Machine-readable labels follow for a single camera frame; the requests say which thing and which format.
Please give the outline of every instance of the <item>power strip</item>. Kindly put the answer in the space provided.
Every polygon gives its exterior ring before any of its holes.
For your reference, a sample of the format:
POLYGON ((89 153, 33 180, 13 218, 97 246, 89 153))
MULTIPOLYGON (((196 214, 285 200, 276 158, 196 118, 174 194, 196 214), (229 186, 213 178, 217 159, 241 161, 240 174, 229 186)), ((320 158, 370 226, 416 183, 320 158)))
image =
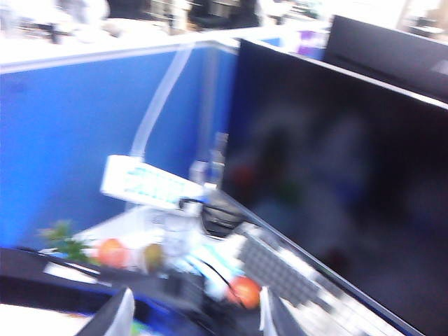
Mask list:
POLYGON ((200 197, 202 186, 146 164, 137 157, 110 155, 101 192, 136 204, 176 209, 181 197, 200 197))

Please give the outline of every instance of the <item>orange fruit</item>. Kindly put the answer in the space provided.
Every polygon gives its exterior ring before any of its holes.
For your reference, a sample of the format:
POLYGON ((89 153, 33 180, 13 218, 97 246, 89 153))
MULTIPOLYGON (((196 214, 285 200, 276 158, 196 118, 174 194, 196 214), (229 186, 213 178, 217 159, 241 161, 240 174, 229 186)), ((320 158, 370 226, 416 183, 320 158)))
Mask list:
POLYGON ((254 280, 246 276, 237 276, 230 282, 227 299, 235 304, 242 303, 245 308, 253 309, 260 304, 261 287, 254 280))
POLYGON ((118 239, 106 239, 99 245, 97 259, 103 265, 122 268, 128 258, 128 250, 118 239))

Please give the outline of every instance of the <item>black monitor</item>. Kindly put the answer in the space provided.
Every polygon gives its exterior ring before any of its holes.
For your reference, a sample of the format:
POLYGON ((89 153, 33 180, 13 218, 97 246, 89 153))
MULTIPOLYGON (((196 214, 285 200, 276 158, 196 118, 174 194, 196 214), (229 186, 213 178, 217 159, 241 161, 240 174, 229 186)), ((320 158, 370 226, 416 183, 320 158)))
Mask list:
POLYGON ((423 333, 447 334, 448 105, 242 41, 223 189, 423 333))
POLYGON ((448 45, 335 16, 323 61, 448 102, 448 45))
POLYGON ((134 318, 134 296, 129 288, 116 293, 75 336, 129 335, 134 318))

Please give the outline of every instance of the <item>monitor screen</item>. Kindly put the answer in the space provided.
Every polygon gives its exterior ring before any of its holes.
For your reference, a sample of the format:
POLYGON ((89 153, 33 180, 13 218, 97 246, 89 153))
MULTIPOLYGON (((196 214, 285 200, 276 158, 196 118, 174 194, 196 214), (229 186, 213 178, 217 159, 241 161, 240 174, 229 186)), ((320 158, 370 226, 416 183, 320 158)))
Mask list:
POLYGON ((335 16, 323 61, 448 102, 448 45, 335 16))
POLYGON ((448 105, 241 42, 223 189, 429 335, 446 335, 448 105))

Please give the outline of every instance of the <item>green plant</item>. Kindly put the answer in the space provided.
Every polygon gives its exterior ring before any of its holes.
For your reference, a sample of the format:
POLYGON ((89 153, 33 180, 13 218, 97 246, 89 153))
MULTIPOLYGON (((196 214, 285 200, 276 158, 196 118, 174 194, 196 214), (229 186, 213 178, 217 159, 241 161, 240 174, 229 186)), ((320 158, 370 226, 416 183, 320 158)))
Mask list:
POLYGON ((64 253, 67 259, 82 263, 92 263, 84 249, 89 246, 84 241, 75 240, 71 235, 71 220, 59 220, 52 228, 43 229, 41 236, 47 241, 48 247, 64 253))

